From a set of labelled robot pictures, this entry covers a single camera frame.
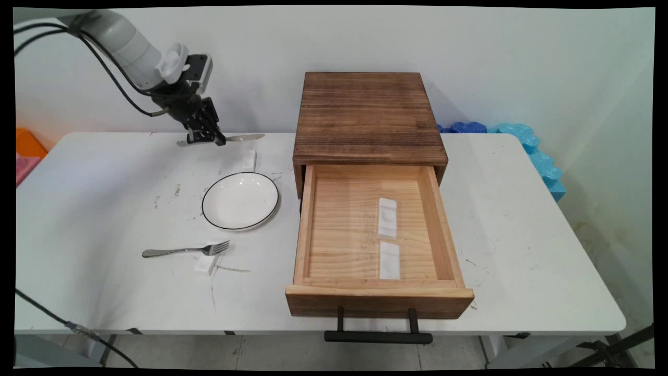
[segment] fork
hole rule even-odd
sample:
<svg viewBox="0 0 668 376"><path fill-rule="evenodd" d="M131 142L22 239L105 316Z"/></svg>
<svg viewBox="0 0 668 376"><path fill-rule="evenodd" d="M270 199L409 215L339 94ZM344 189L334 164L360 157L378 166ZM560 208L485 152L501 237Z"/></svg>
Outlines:
<svg viewBox="0 0 668 376"><path fill-rule="evenodd" d="M202 253L207 256L213 256L215 254L221 253L222 251L225 251L229 245L230 241L226 240L225 242L214 244L212 246L206 246L203 248L178 248L176 250L145 250L142 252L142 257L148 258L148 257L162 256L181 251L202 251Z"/></svg>

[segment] pink object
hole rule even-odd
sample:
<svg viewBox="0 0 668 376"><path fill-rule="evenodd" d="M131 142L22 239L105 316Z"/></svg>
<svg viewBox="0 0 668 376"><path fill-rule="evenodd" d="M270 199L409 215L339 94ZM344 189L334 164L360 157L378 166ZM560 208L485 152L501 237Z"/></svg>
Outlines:
<svg viewBox="0 0 668 376"><path fill-rule="evenodd" d="M22 157L16 153L16 186L25 179L41 159L39 157Z"/></svg>

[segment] butter knife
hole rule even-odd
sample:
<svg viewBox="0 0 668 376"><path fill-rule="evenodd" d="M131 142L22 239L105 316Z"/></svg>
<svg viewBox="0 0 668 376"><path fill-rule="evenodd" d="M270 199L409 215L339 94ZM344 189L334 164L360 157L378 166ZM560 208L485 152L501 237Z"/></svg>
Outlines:
<svg viewBox="0 0 668 376"><path fill-rule="evenodd" d="M264 136L265 136L264 133L242 134L240 136L225 137L225 139L227 141L248 141L248 140L257 140L258 138L263 138Z"/></svg>
<svg viewBox="0 0 668 376"><path fill-rule="evenodd" d="M256 133L256 134L241 134L239 136L229 136L225 137L225 140L227 141L250 141L250 140L257 140L258 138L263 138L265 136L264 133ZM180 147L187 147L190 145L199 145L199 144L208 144L208 143L192 143L188 144L186 141L176 141L176 144Z"/></svg>

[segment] white rectangular block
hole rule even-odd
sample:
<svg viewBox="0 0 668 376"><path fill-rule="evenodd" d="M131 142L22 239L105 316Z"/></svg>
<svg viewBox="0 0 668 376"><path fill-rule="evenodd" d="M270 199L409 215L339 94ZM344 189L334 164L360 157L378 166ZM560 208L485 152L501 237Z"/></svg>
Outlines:
<svg viewBox="0 0 668 376"><path fill-rule="evenodd" d="M213 270L216 268L218 263L218 258L220 253L217 253L213 256L207 256L202 254L195 264L195 272L203 276L210 276Z"/></svg>
<svg viewBox="0 0 668 376"><path fill-rule="evenodd" d="M255 159L257 158L257 152L255 150L247 150L243 154L241 161L241 171L244 172L255 172Z"/></svg>
<svg viewBox="0 0 668 376"><path fill-rule="evenodd" d="M399 280L399 246L397 244L380 242L380 279Z"/></svg>
<svg viewBox="0 0 668 376"><path fill-rule="evenodd" d="M378 239L397 239L397 202L390 199L378 200Z"/></svg>

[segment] black rim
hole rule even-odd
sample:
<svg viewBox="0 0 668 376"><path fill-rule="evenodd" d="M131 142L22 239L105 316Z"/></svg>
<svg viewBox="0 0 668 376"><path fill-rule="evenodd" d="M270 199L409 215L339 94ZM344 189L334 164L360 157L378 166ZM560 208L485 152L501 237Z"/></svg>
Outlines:
<svg viewBox="0 0 668 376"><path fill-rule="evenodd" d="M218 184L219 181L221 181L221 180L223 180L223 179L225 179L225 178L228 178L228 177L230 177L230 176L233 176L233 175L239 175L239 174L255 174L255 175L260 175L260 176L266 177L267 180L269 180L269 181L274 185L274 188L276 189L276 203L274 204L273 209L271 209L271 211L269 212L269 214L267 214L266 217L260 219L259 221L255 222L255 223L252 224L252 225L248 225L248 226L246 226L246 227L236 227L236 228L220 227L219 225L216 225L215 223L211 222L211 221L209 220L209 218L206 217L206 213L204 212L204 200L206 199L206 195L208 195L208 192L213 188L214 185ZM206 221L207 221L208 223L211 223L212 225L216 226L217 228L222 228L222 229L244 229L244 228L253 227L253 226L255 226L255 225L259 224L259 223L262 223L265 219L269 218L269 216L271 216L271 215L274 213L274 210L276 210L276 206L279 205L279 199L280 199L279 195L280 195L280 193L279 193L279 188L276 186L276 183L274 183L274 181L271 180L271 179L269 179L269 177L266 176L266 175L263 175L263 174L260 174L260 173L255 173L255 172L251 173L251 172L248 172L248 171L242 171L242 172L240 172L240 173L229 174L229 175L227 175L227 176L225 176L225 177L222 177L222 178L216 180L216 182L213 183L213 184L206 190L206 193L204 194L204 197L202 197L202 205L201 205L201 207L202 207L202 215L204 216L204 218L206 219Z"/></svg>

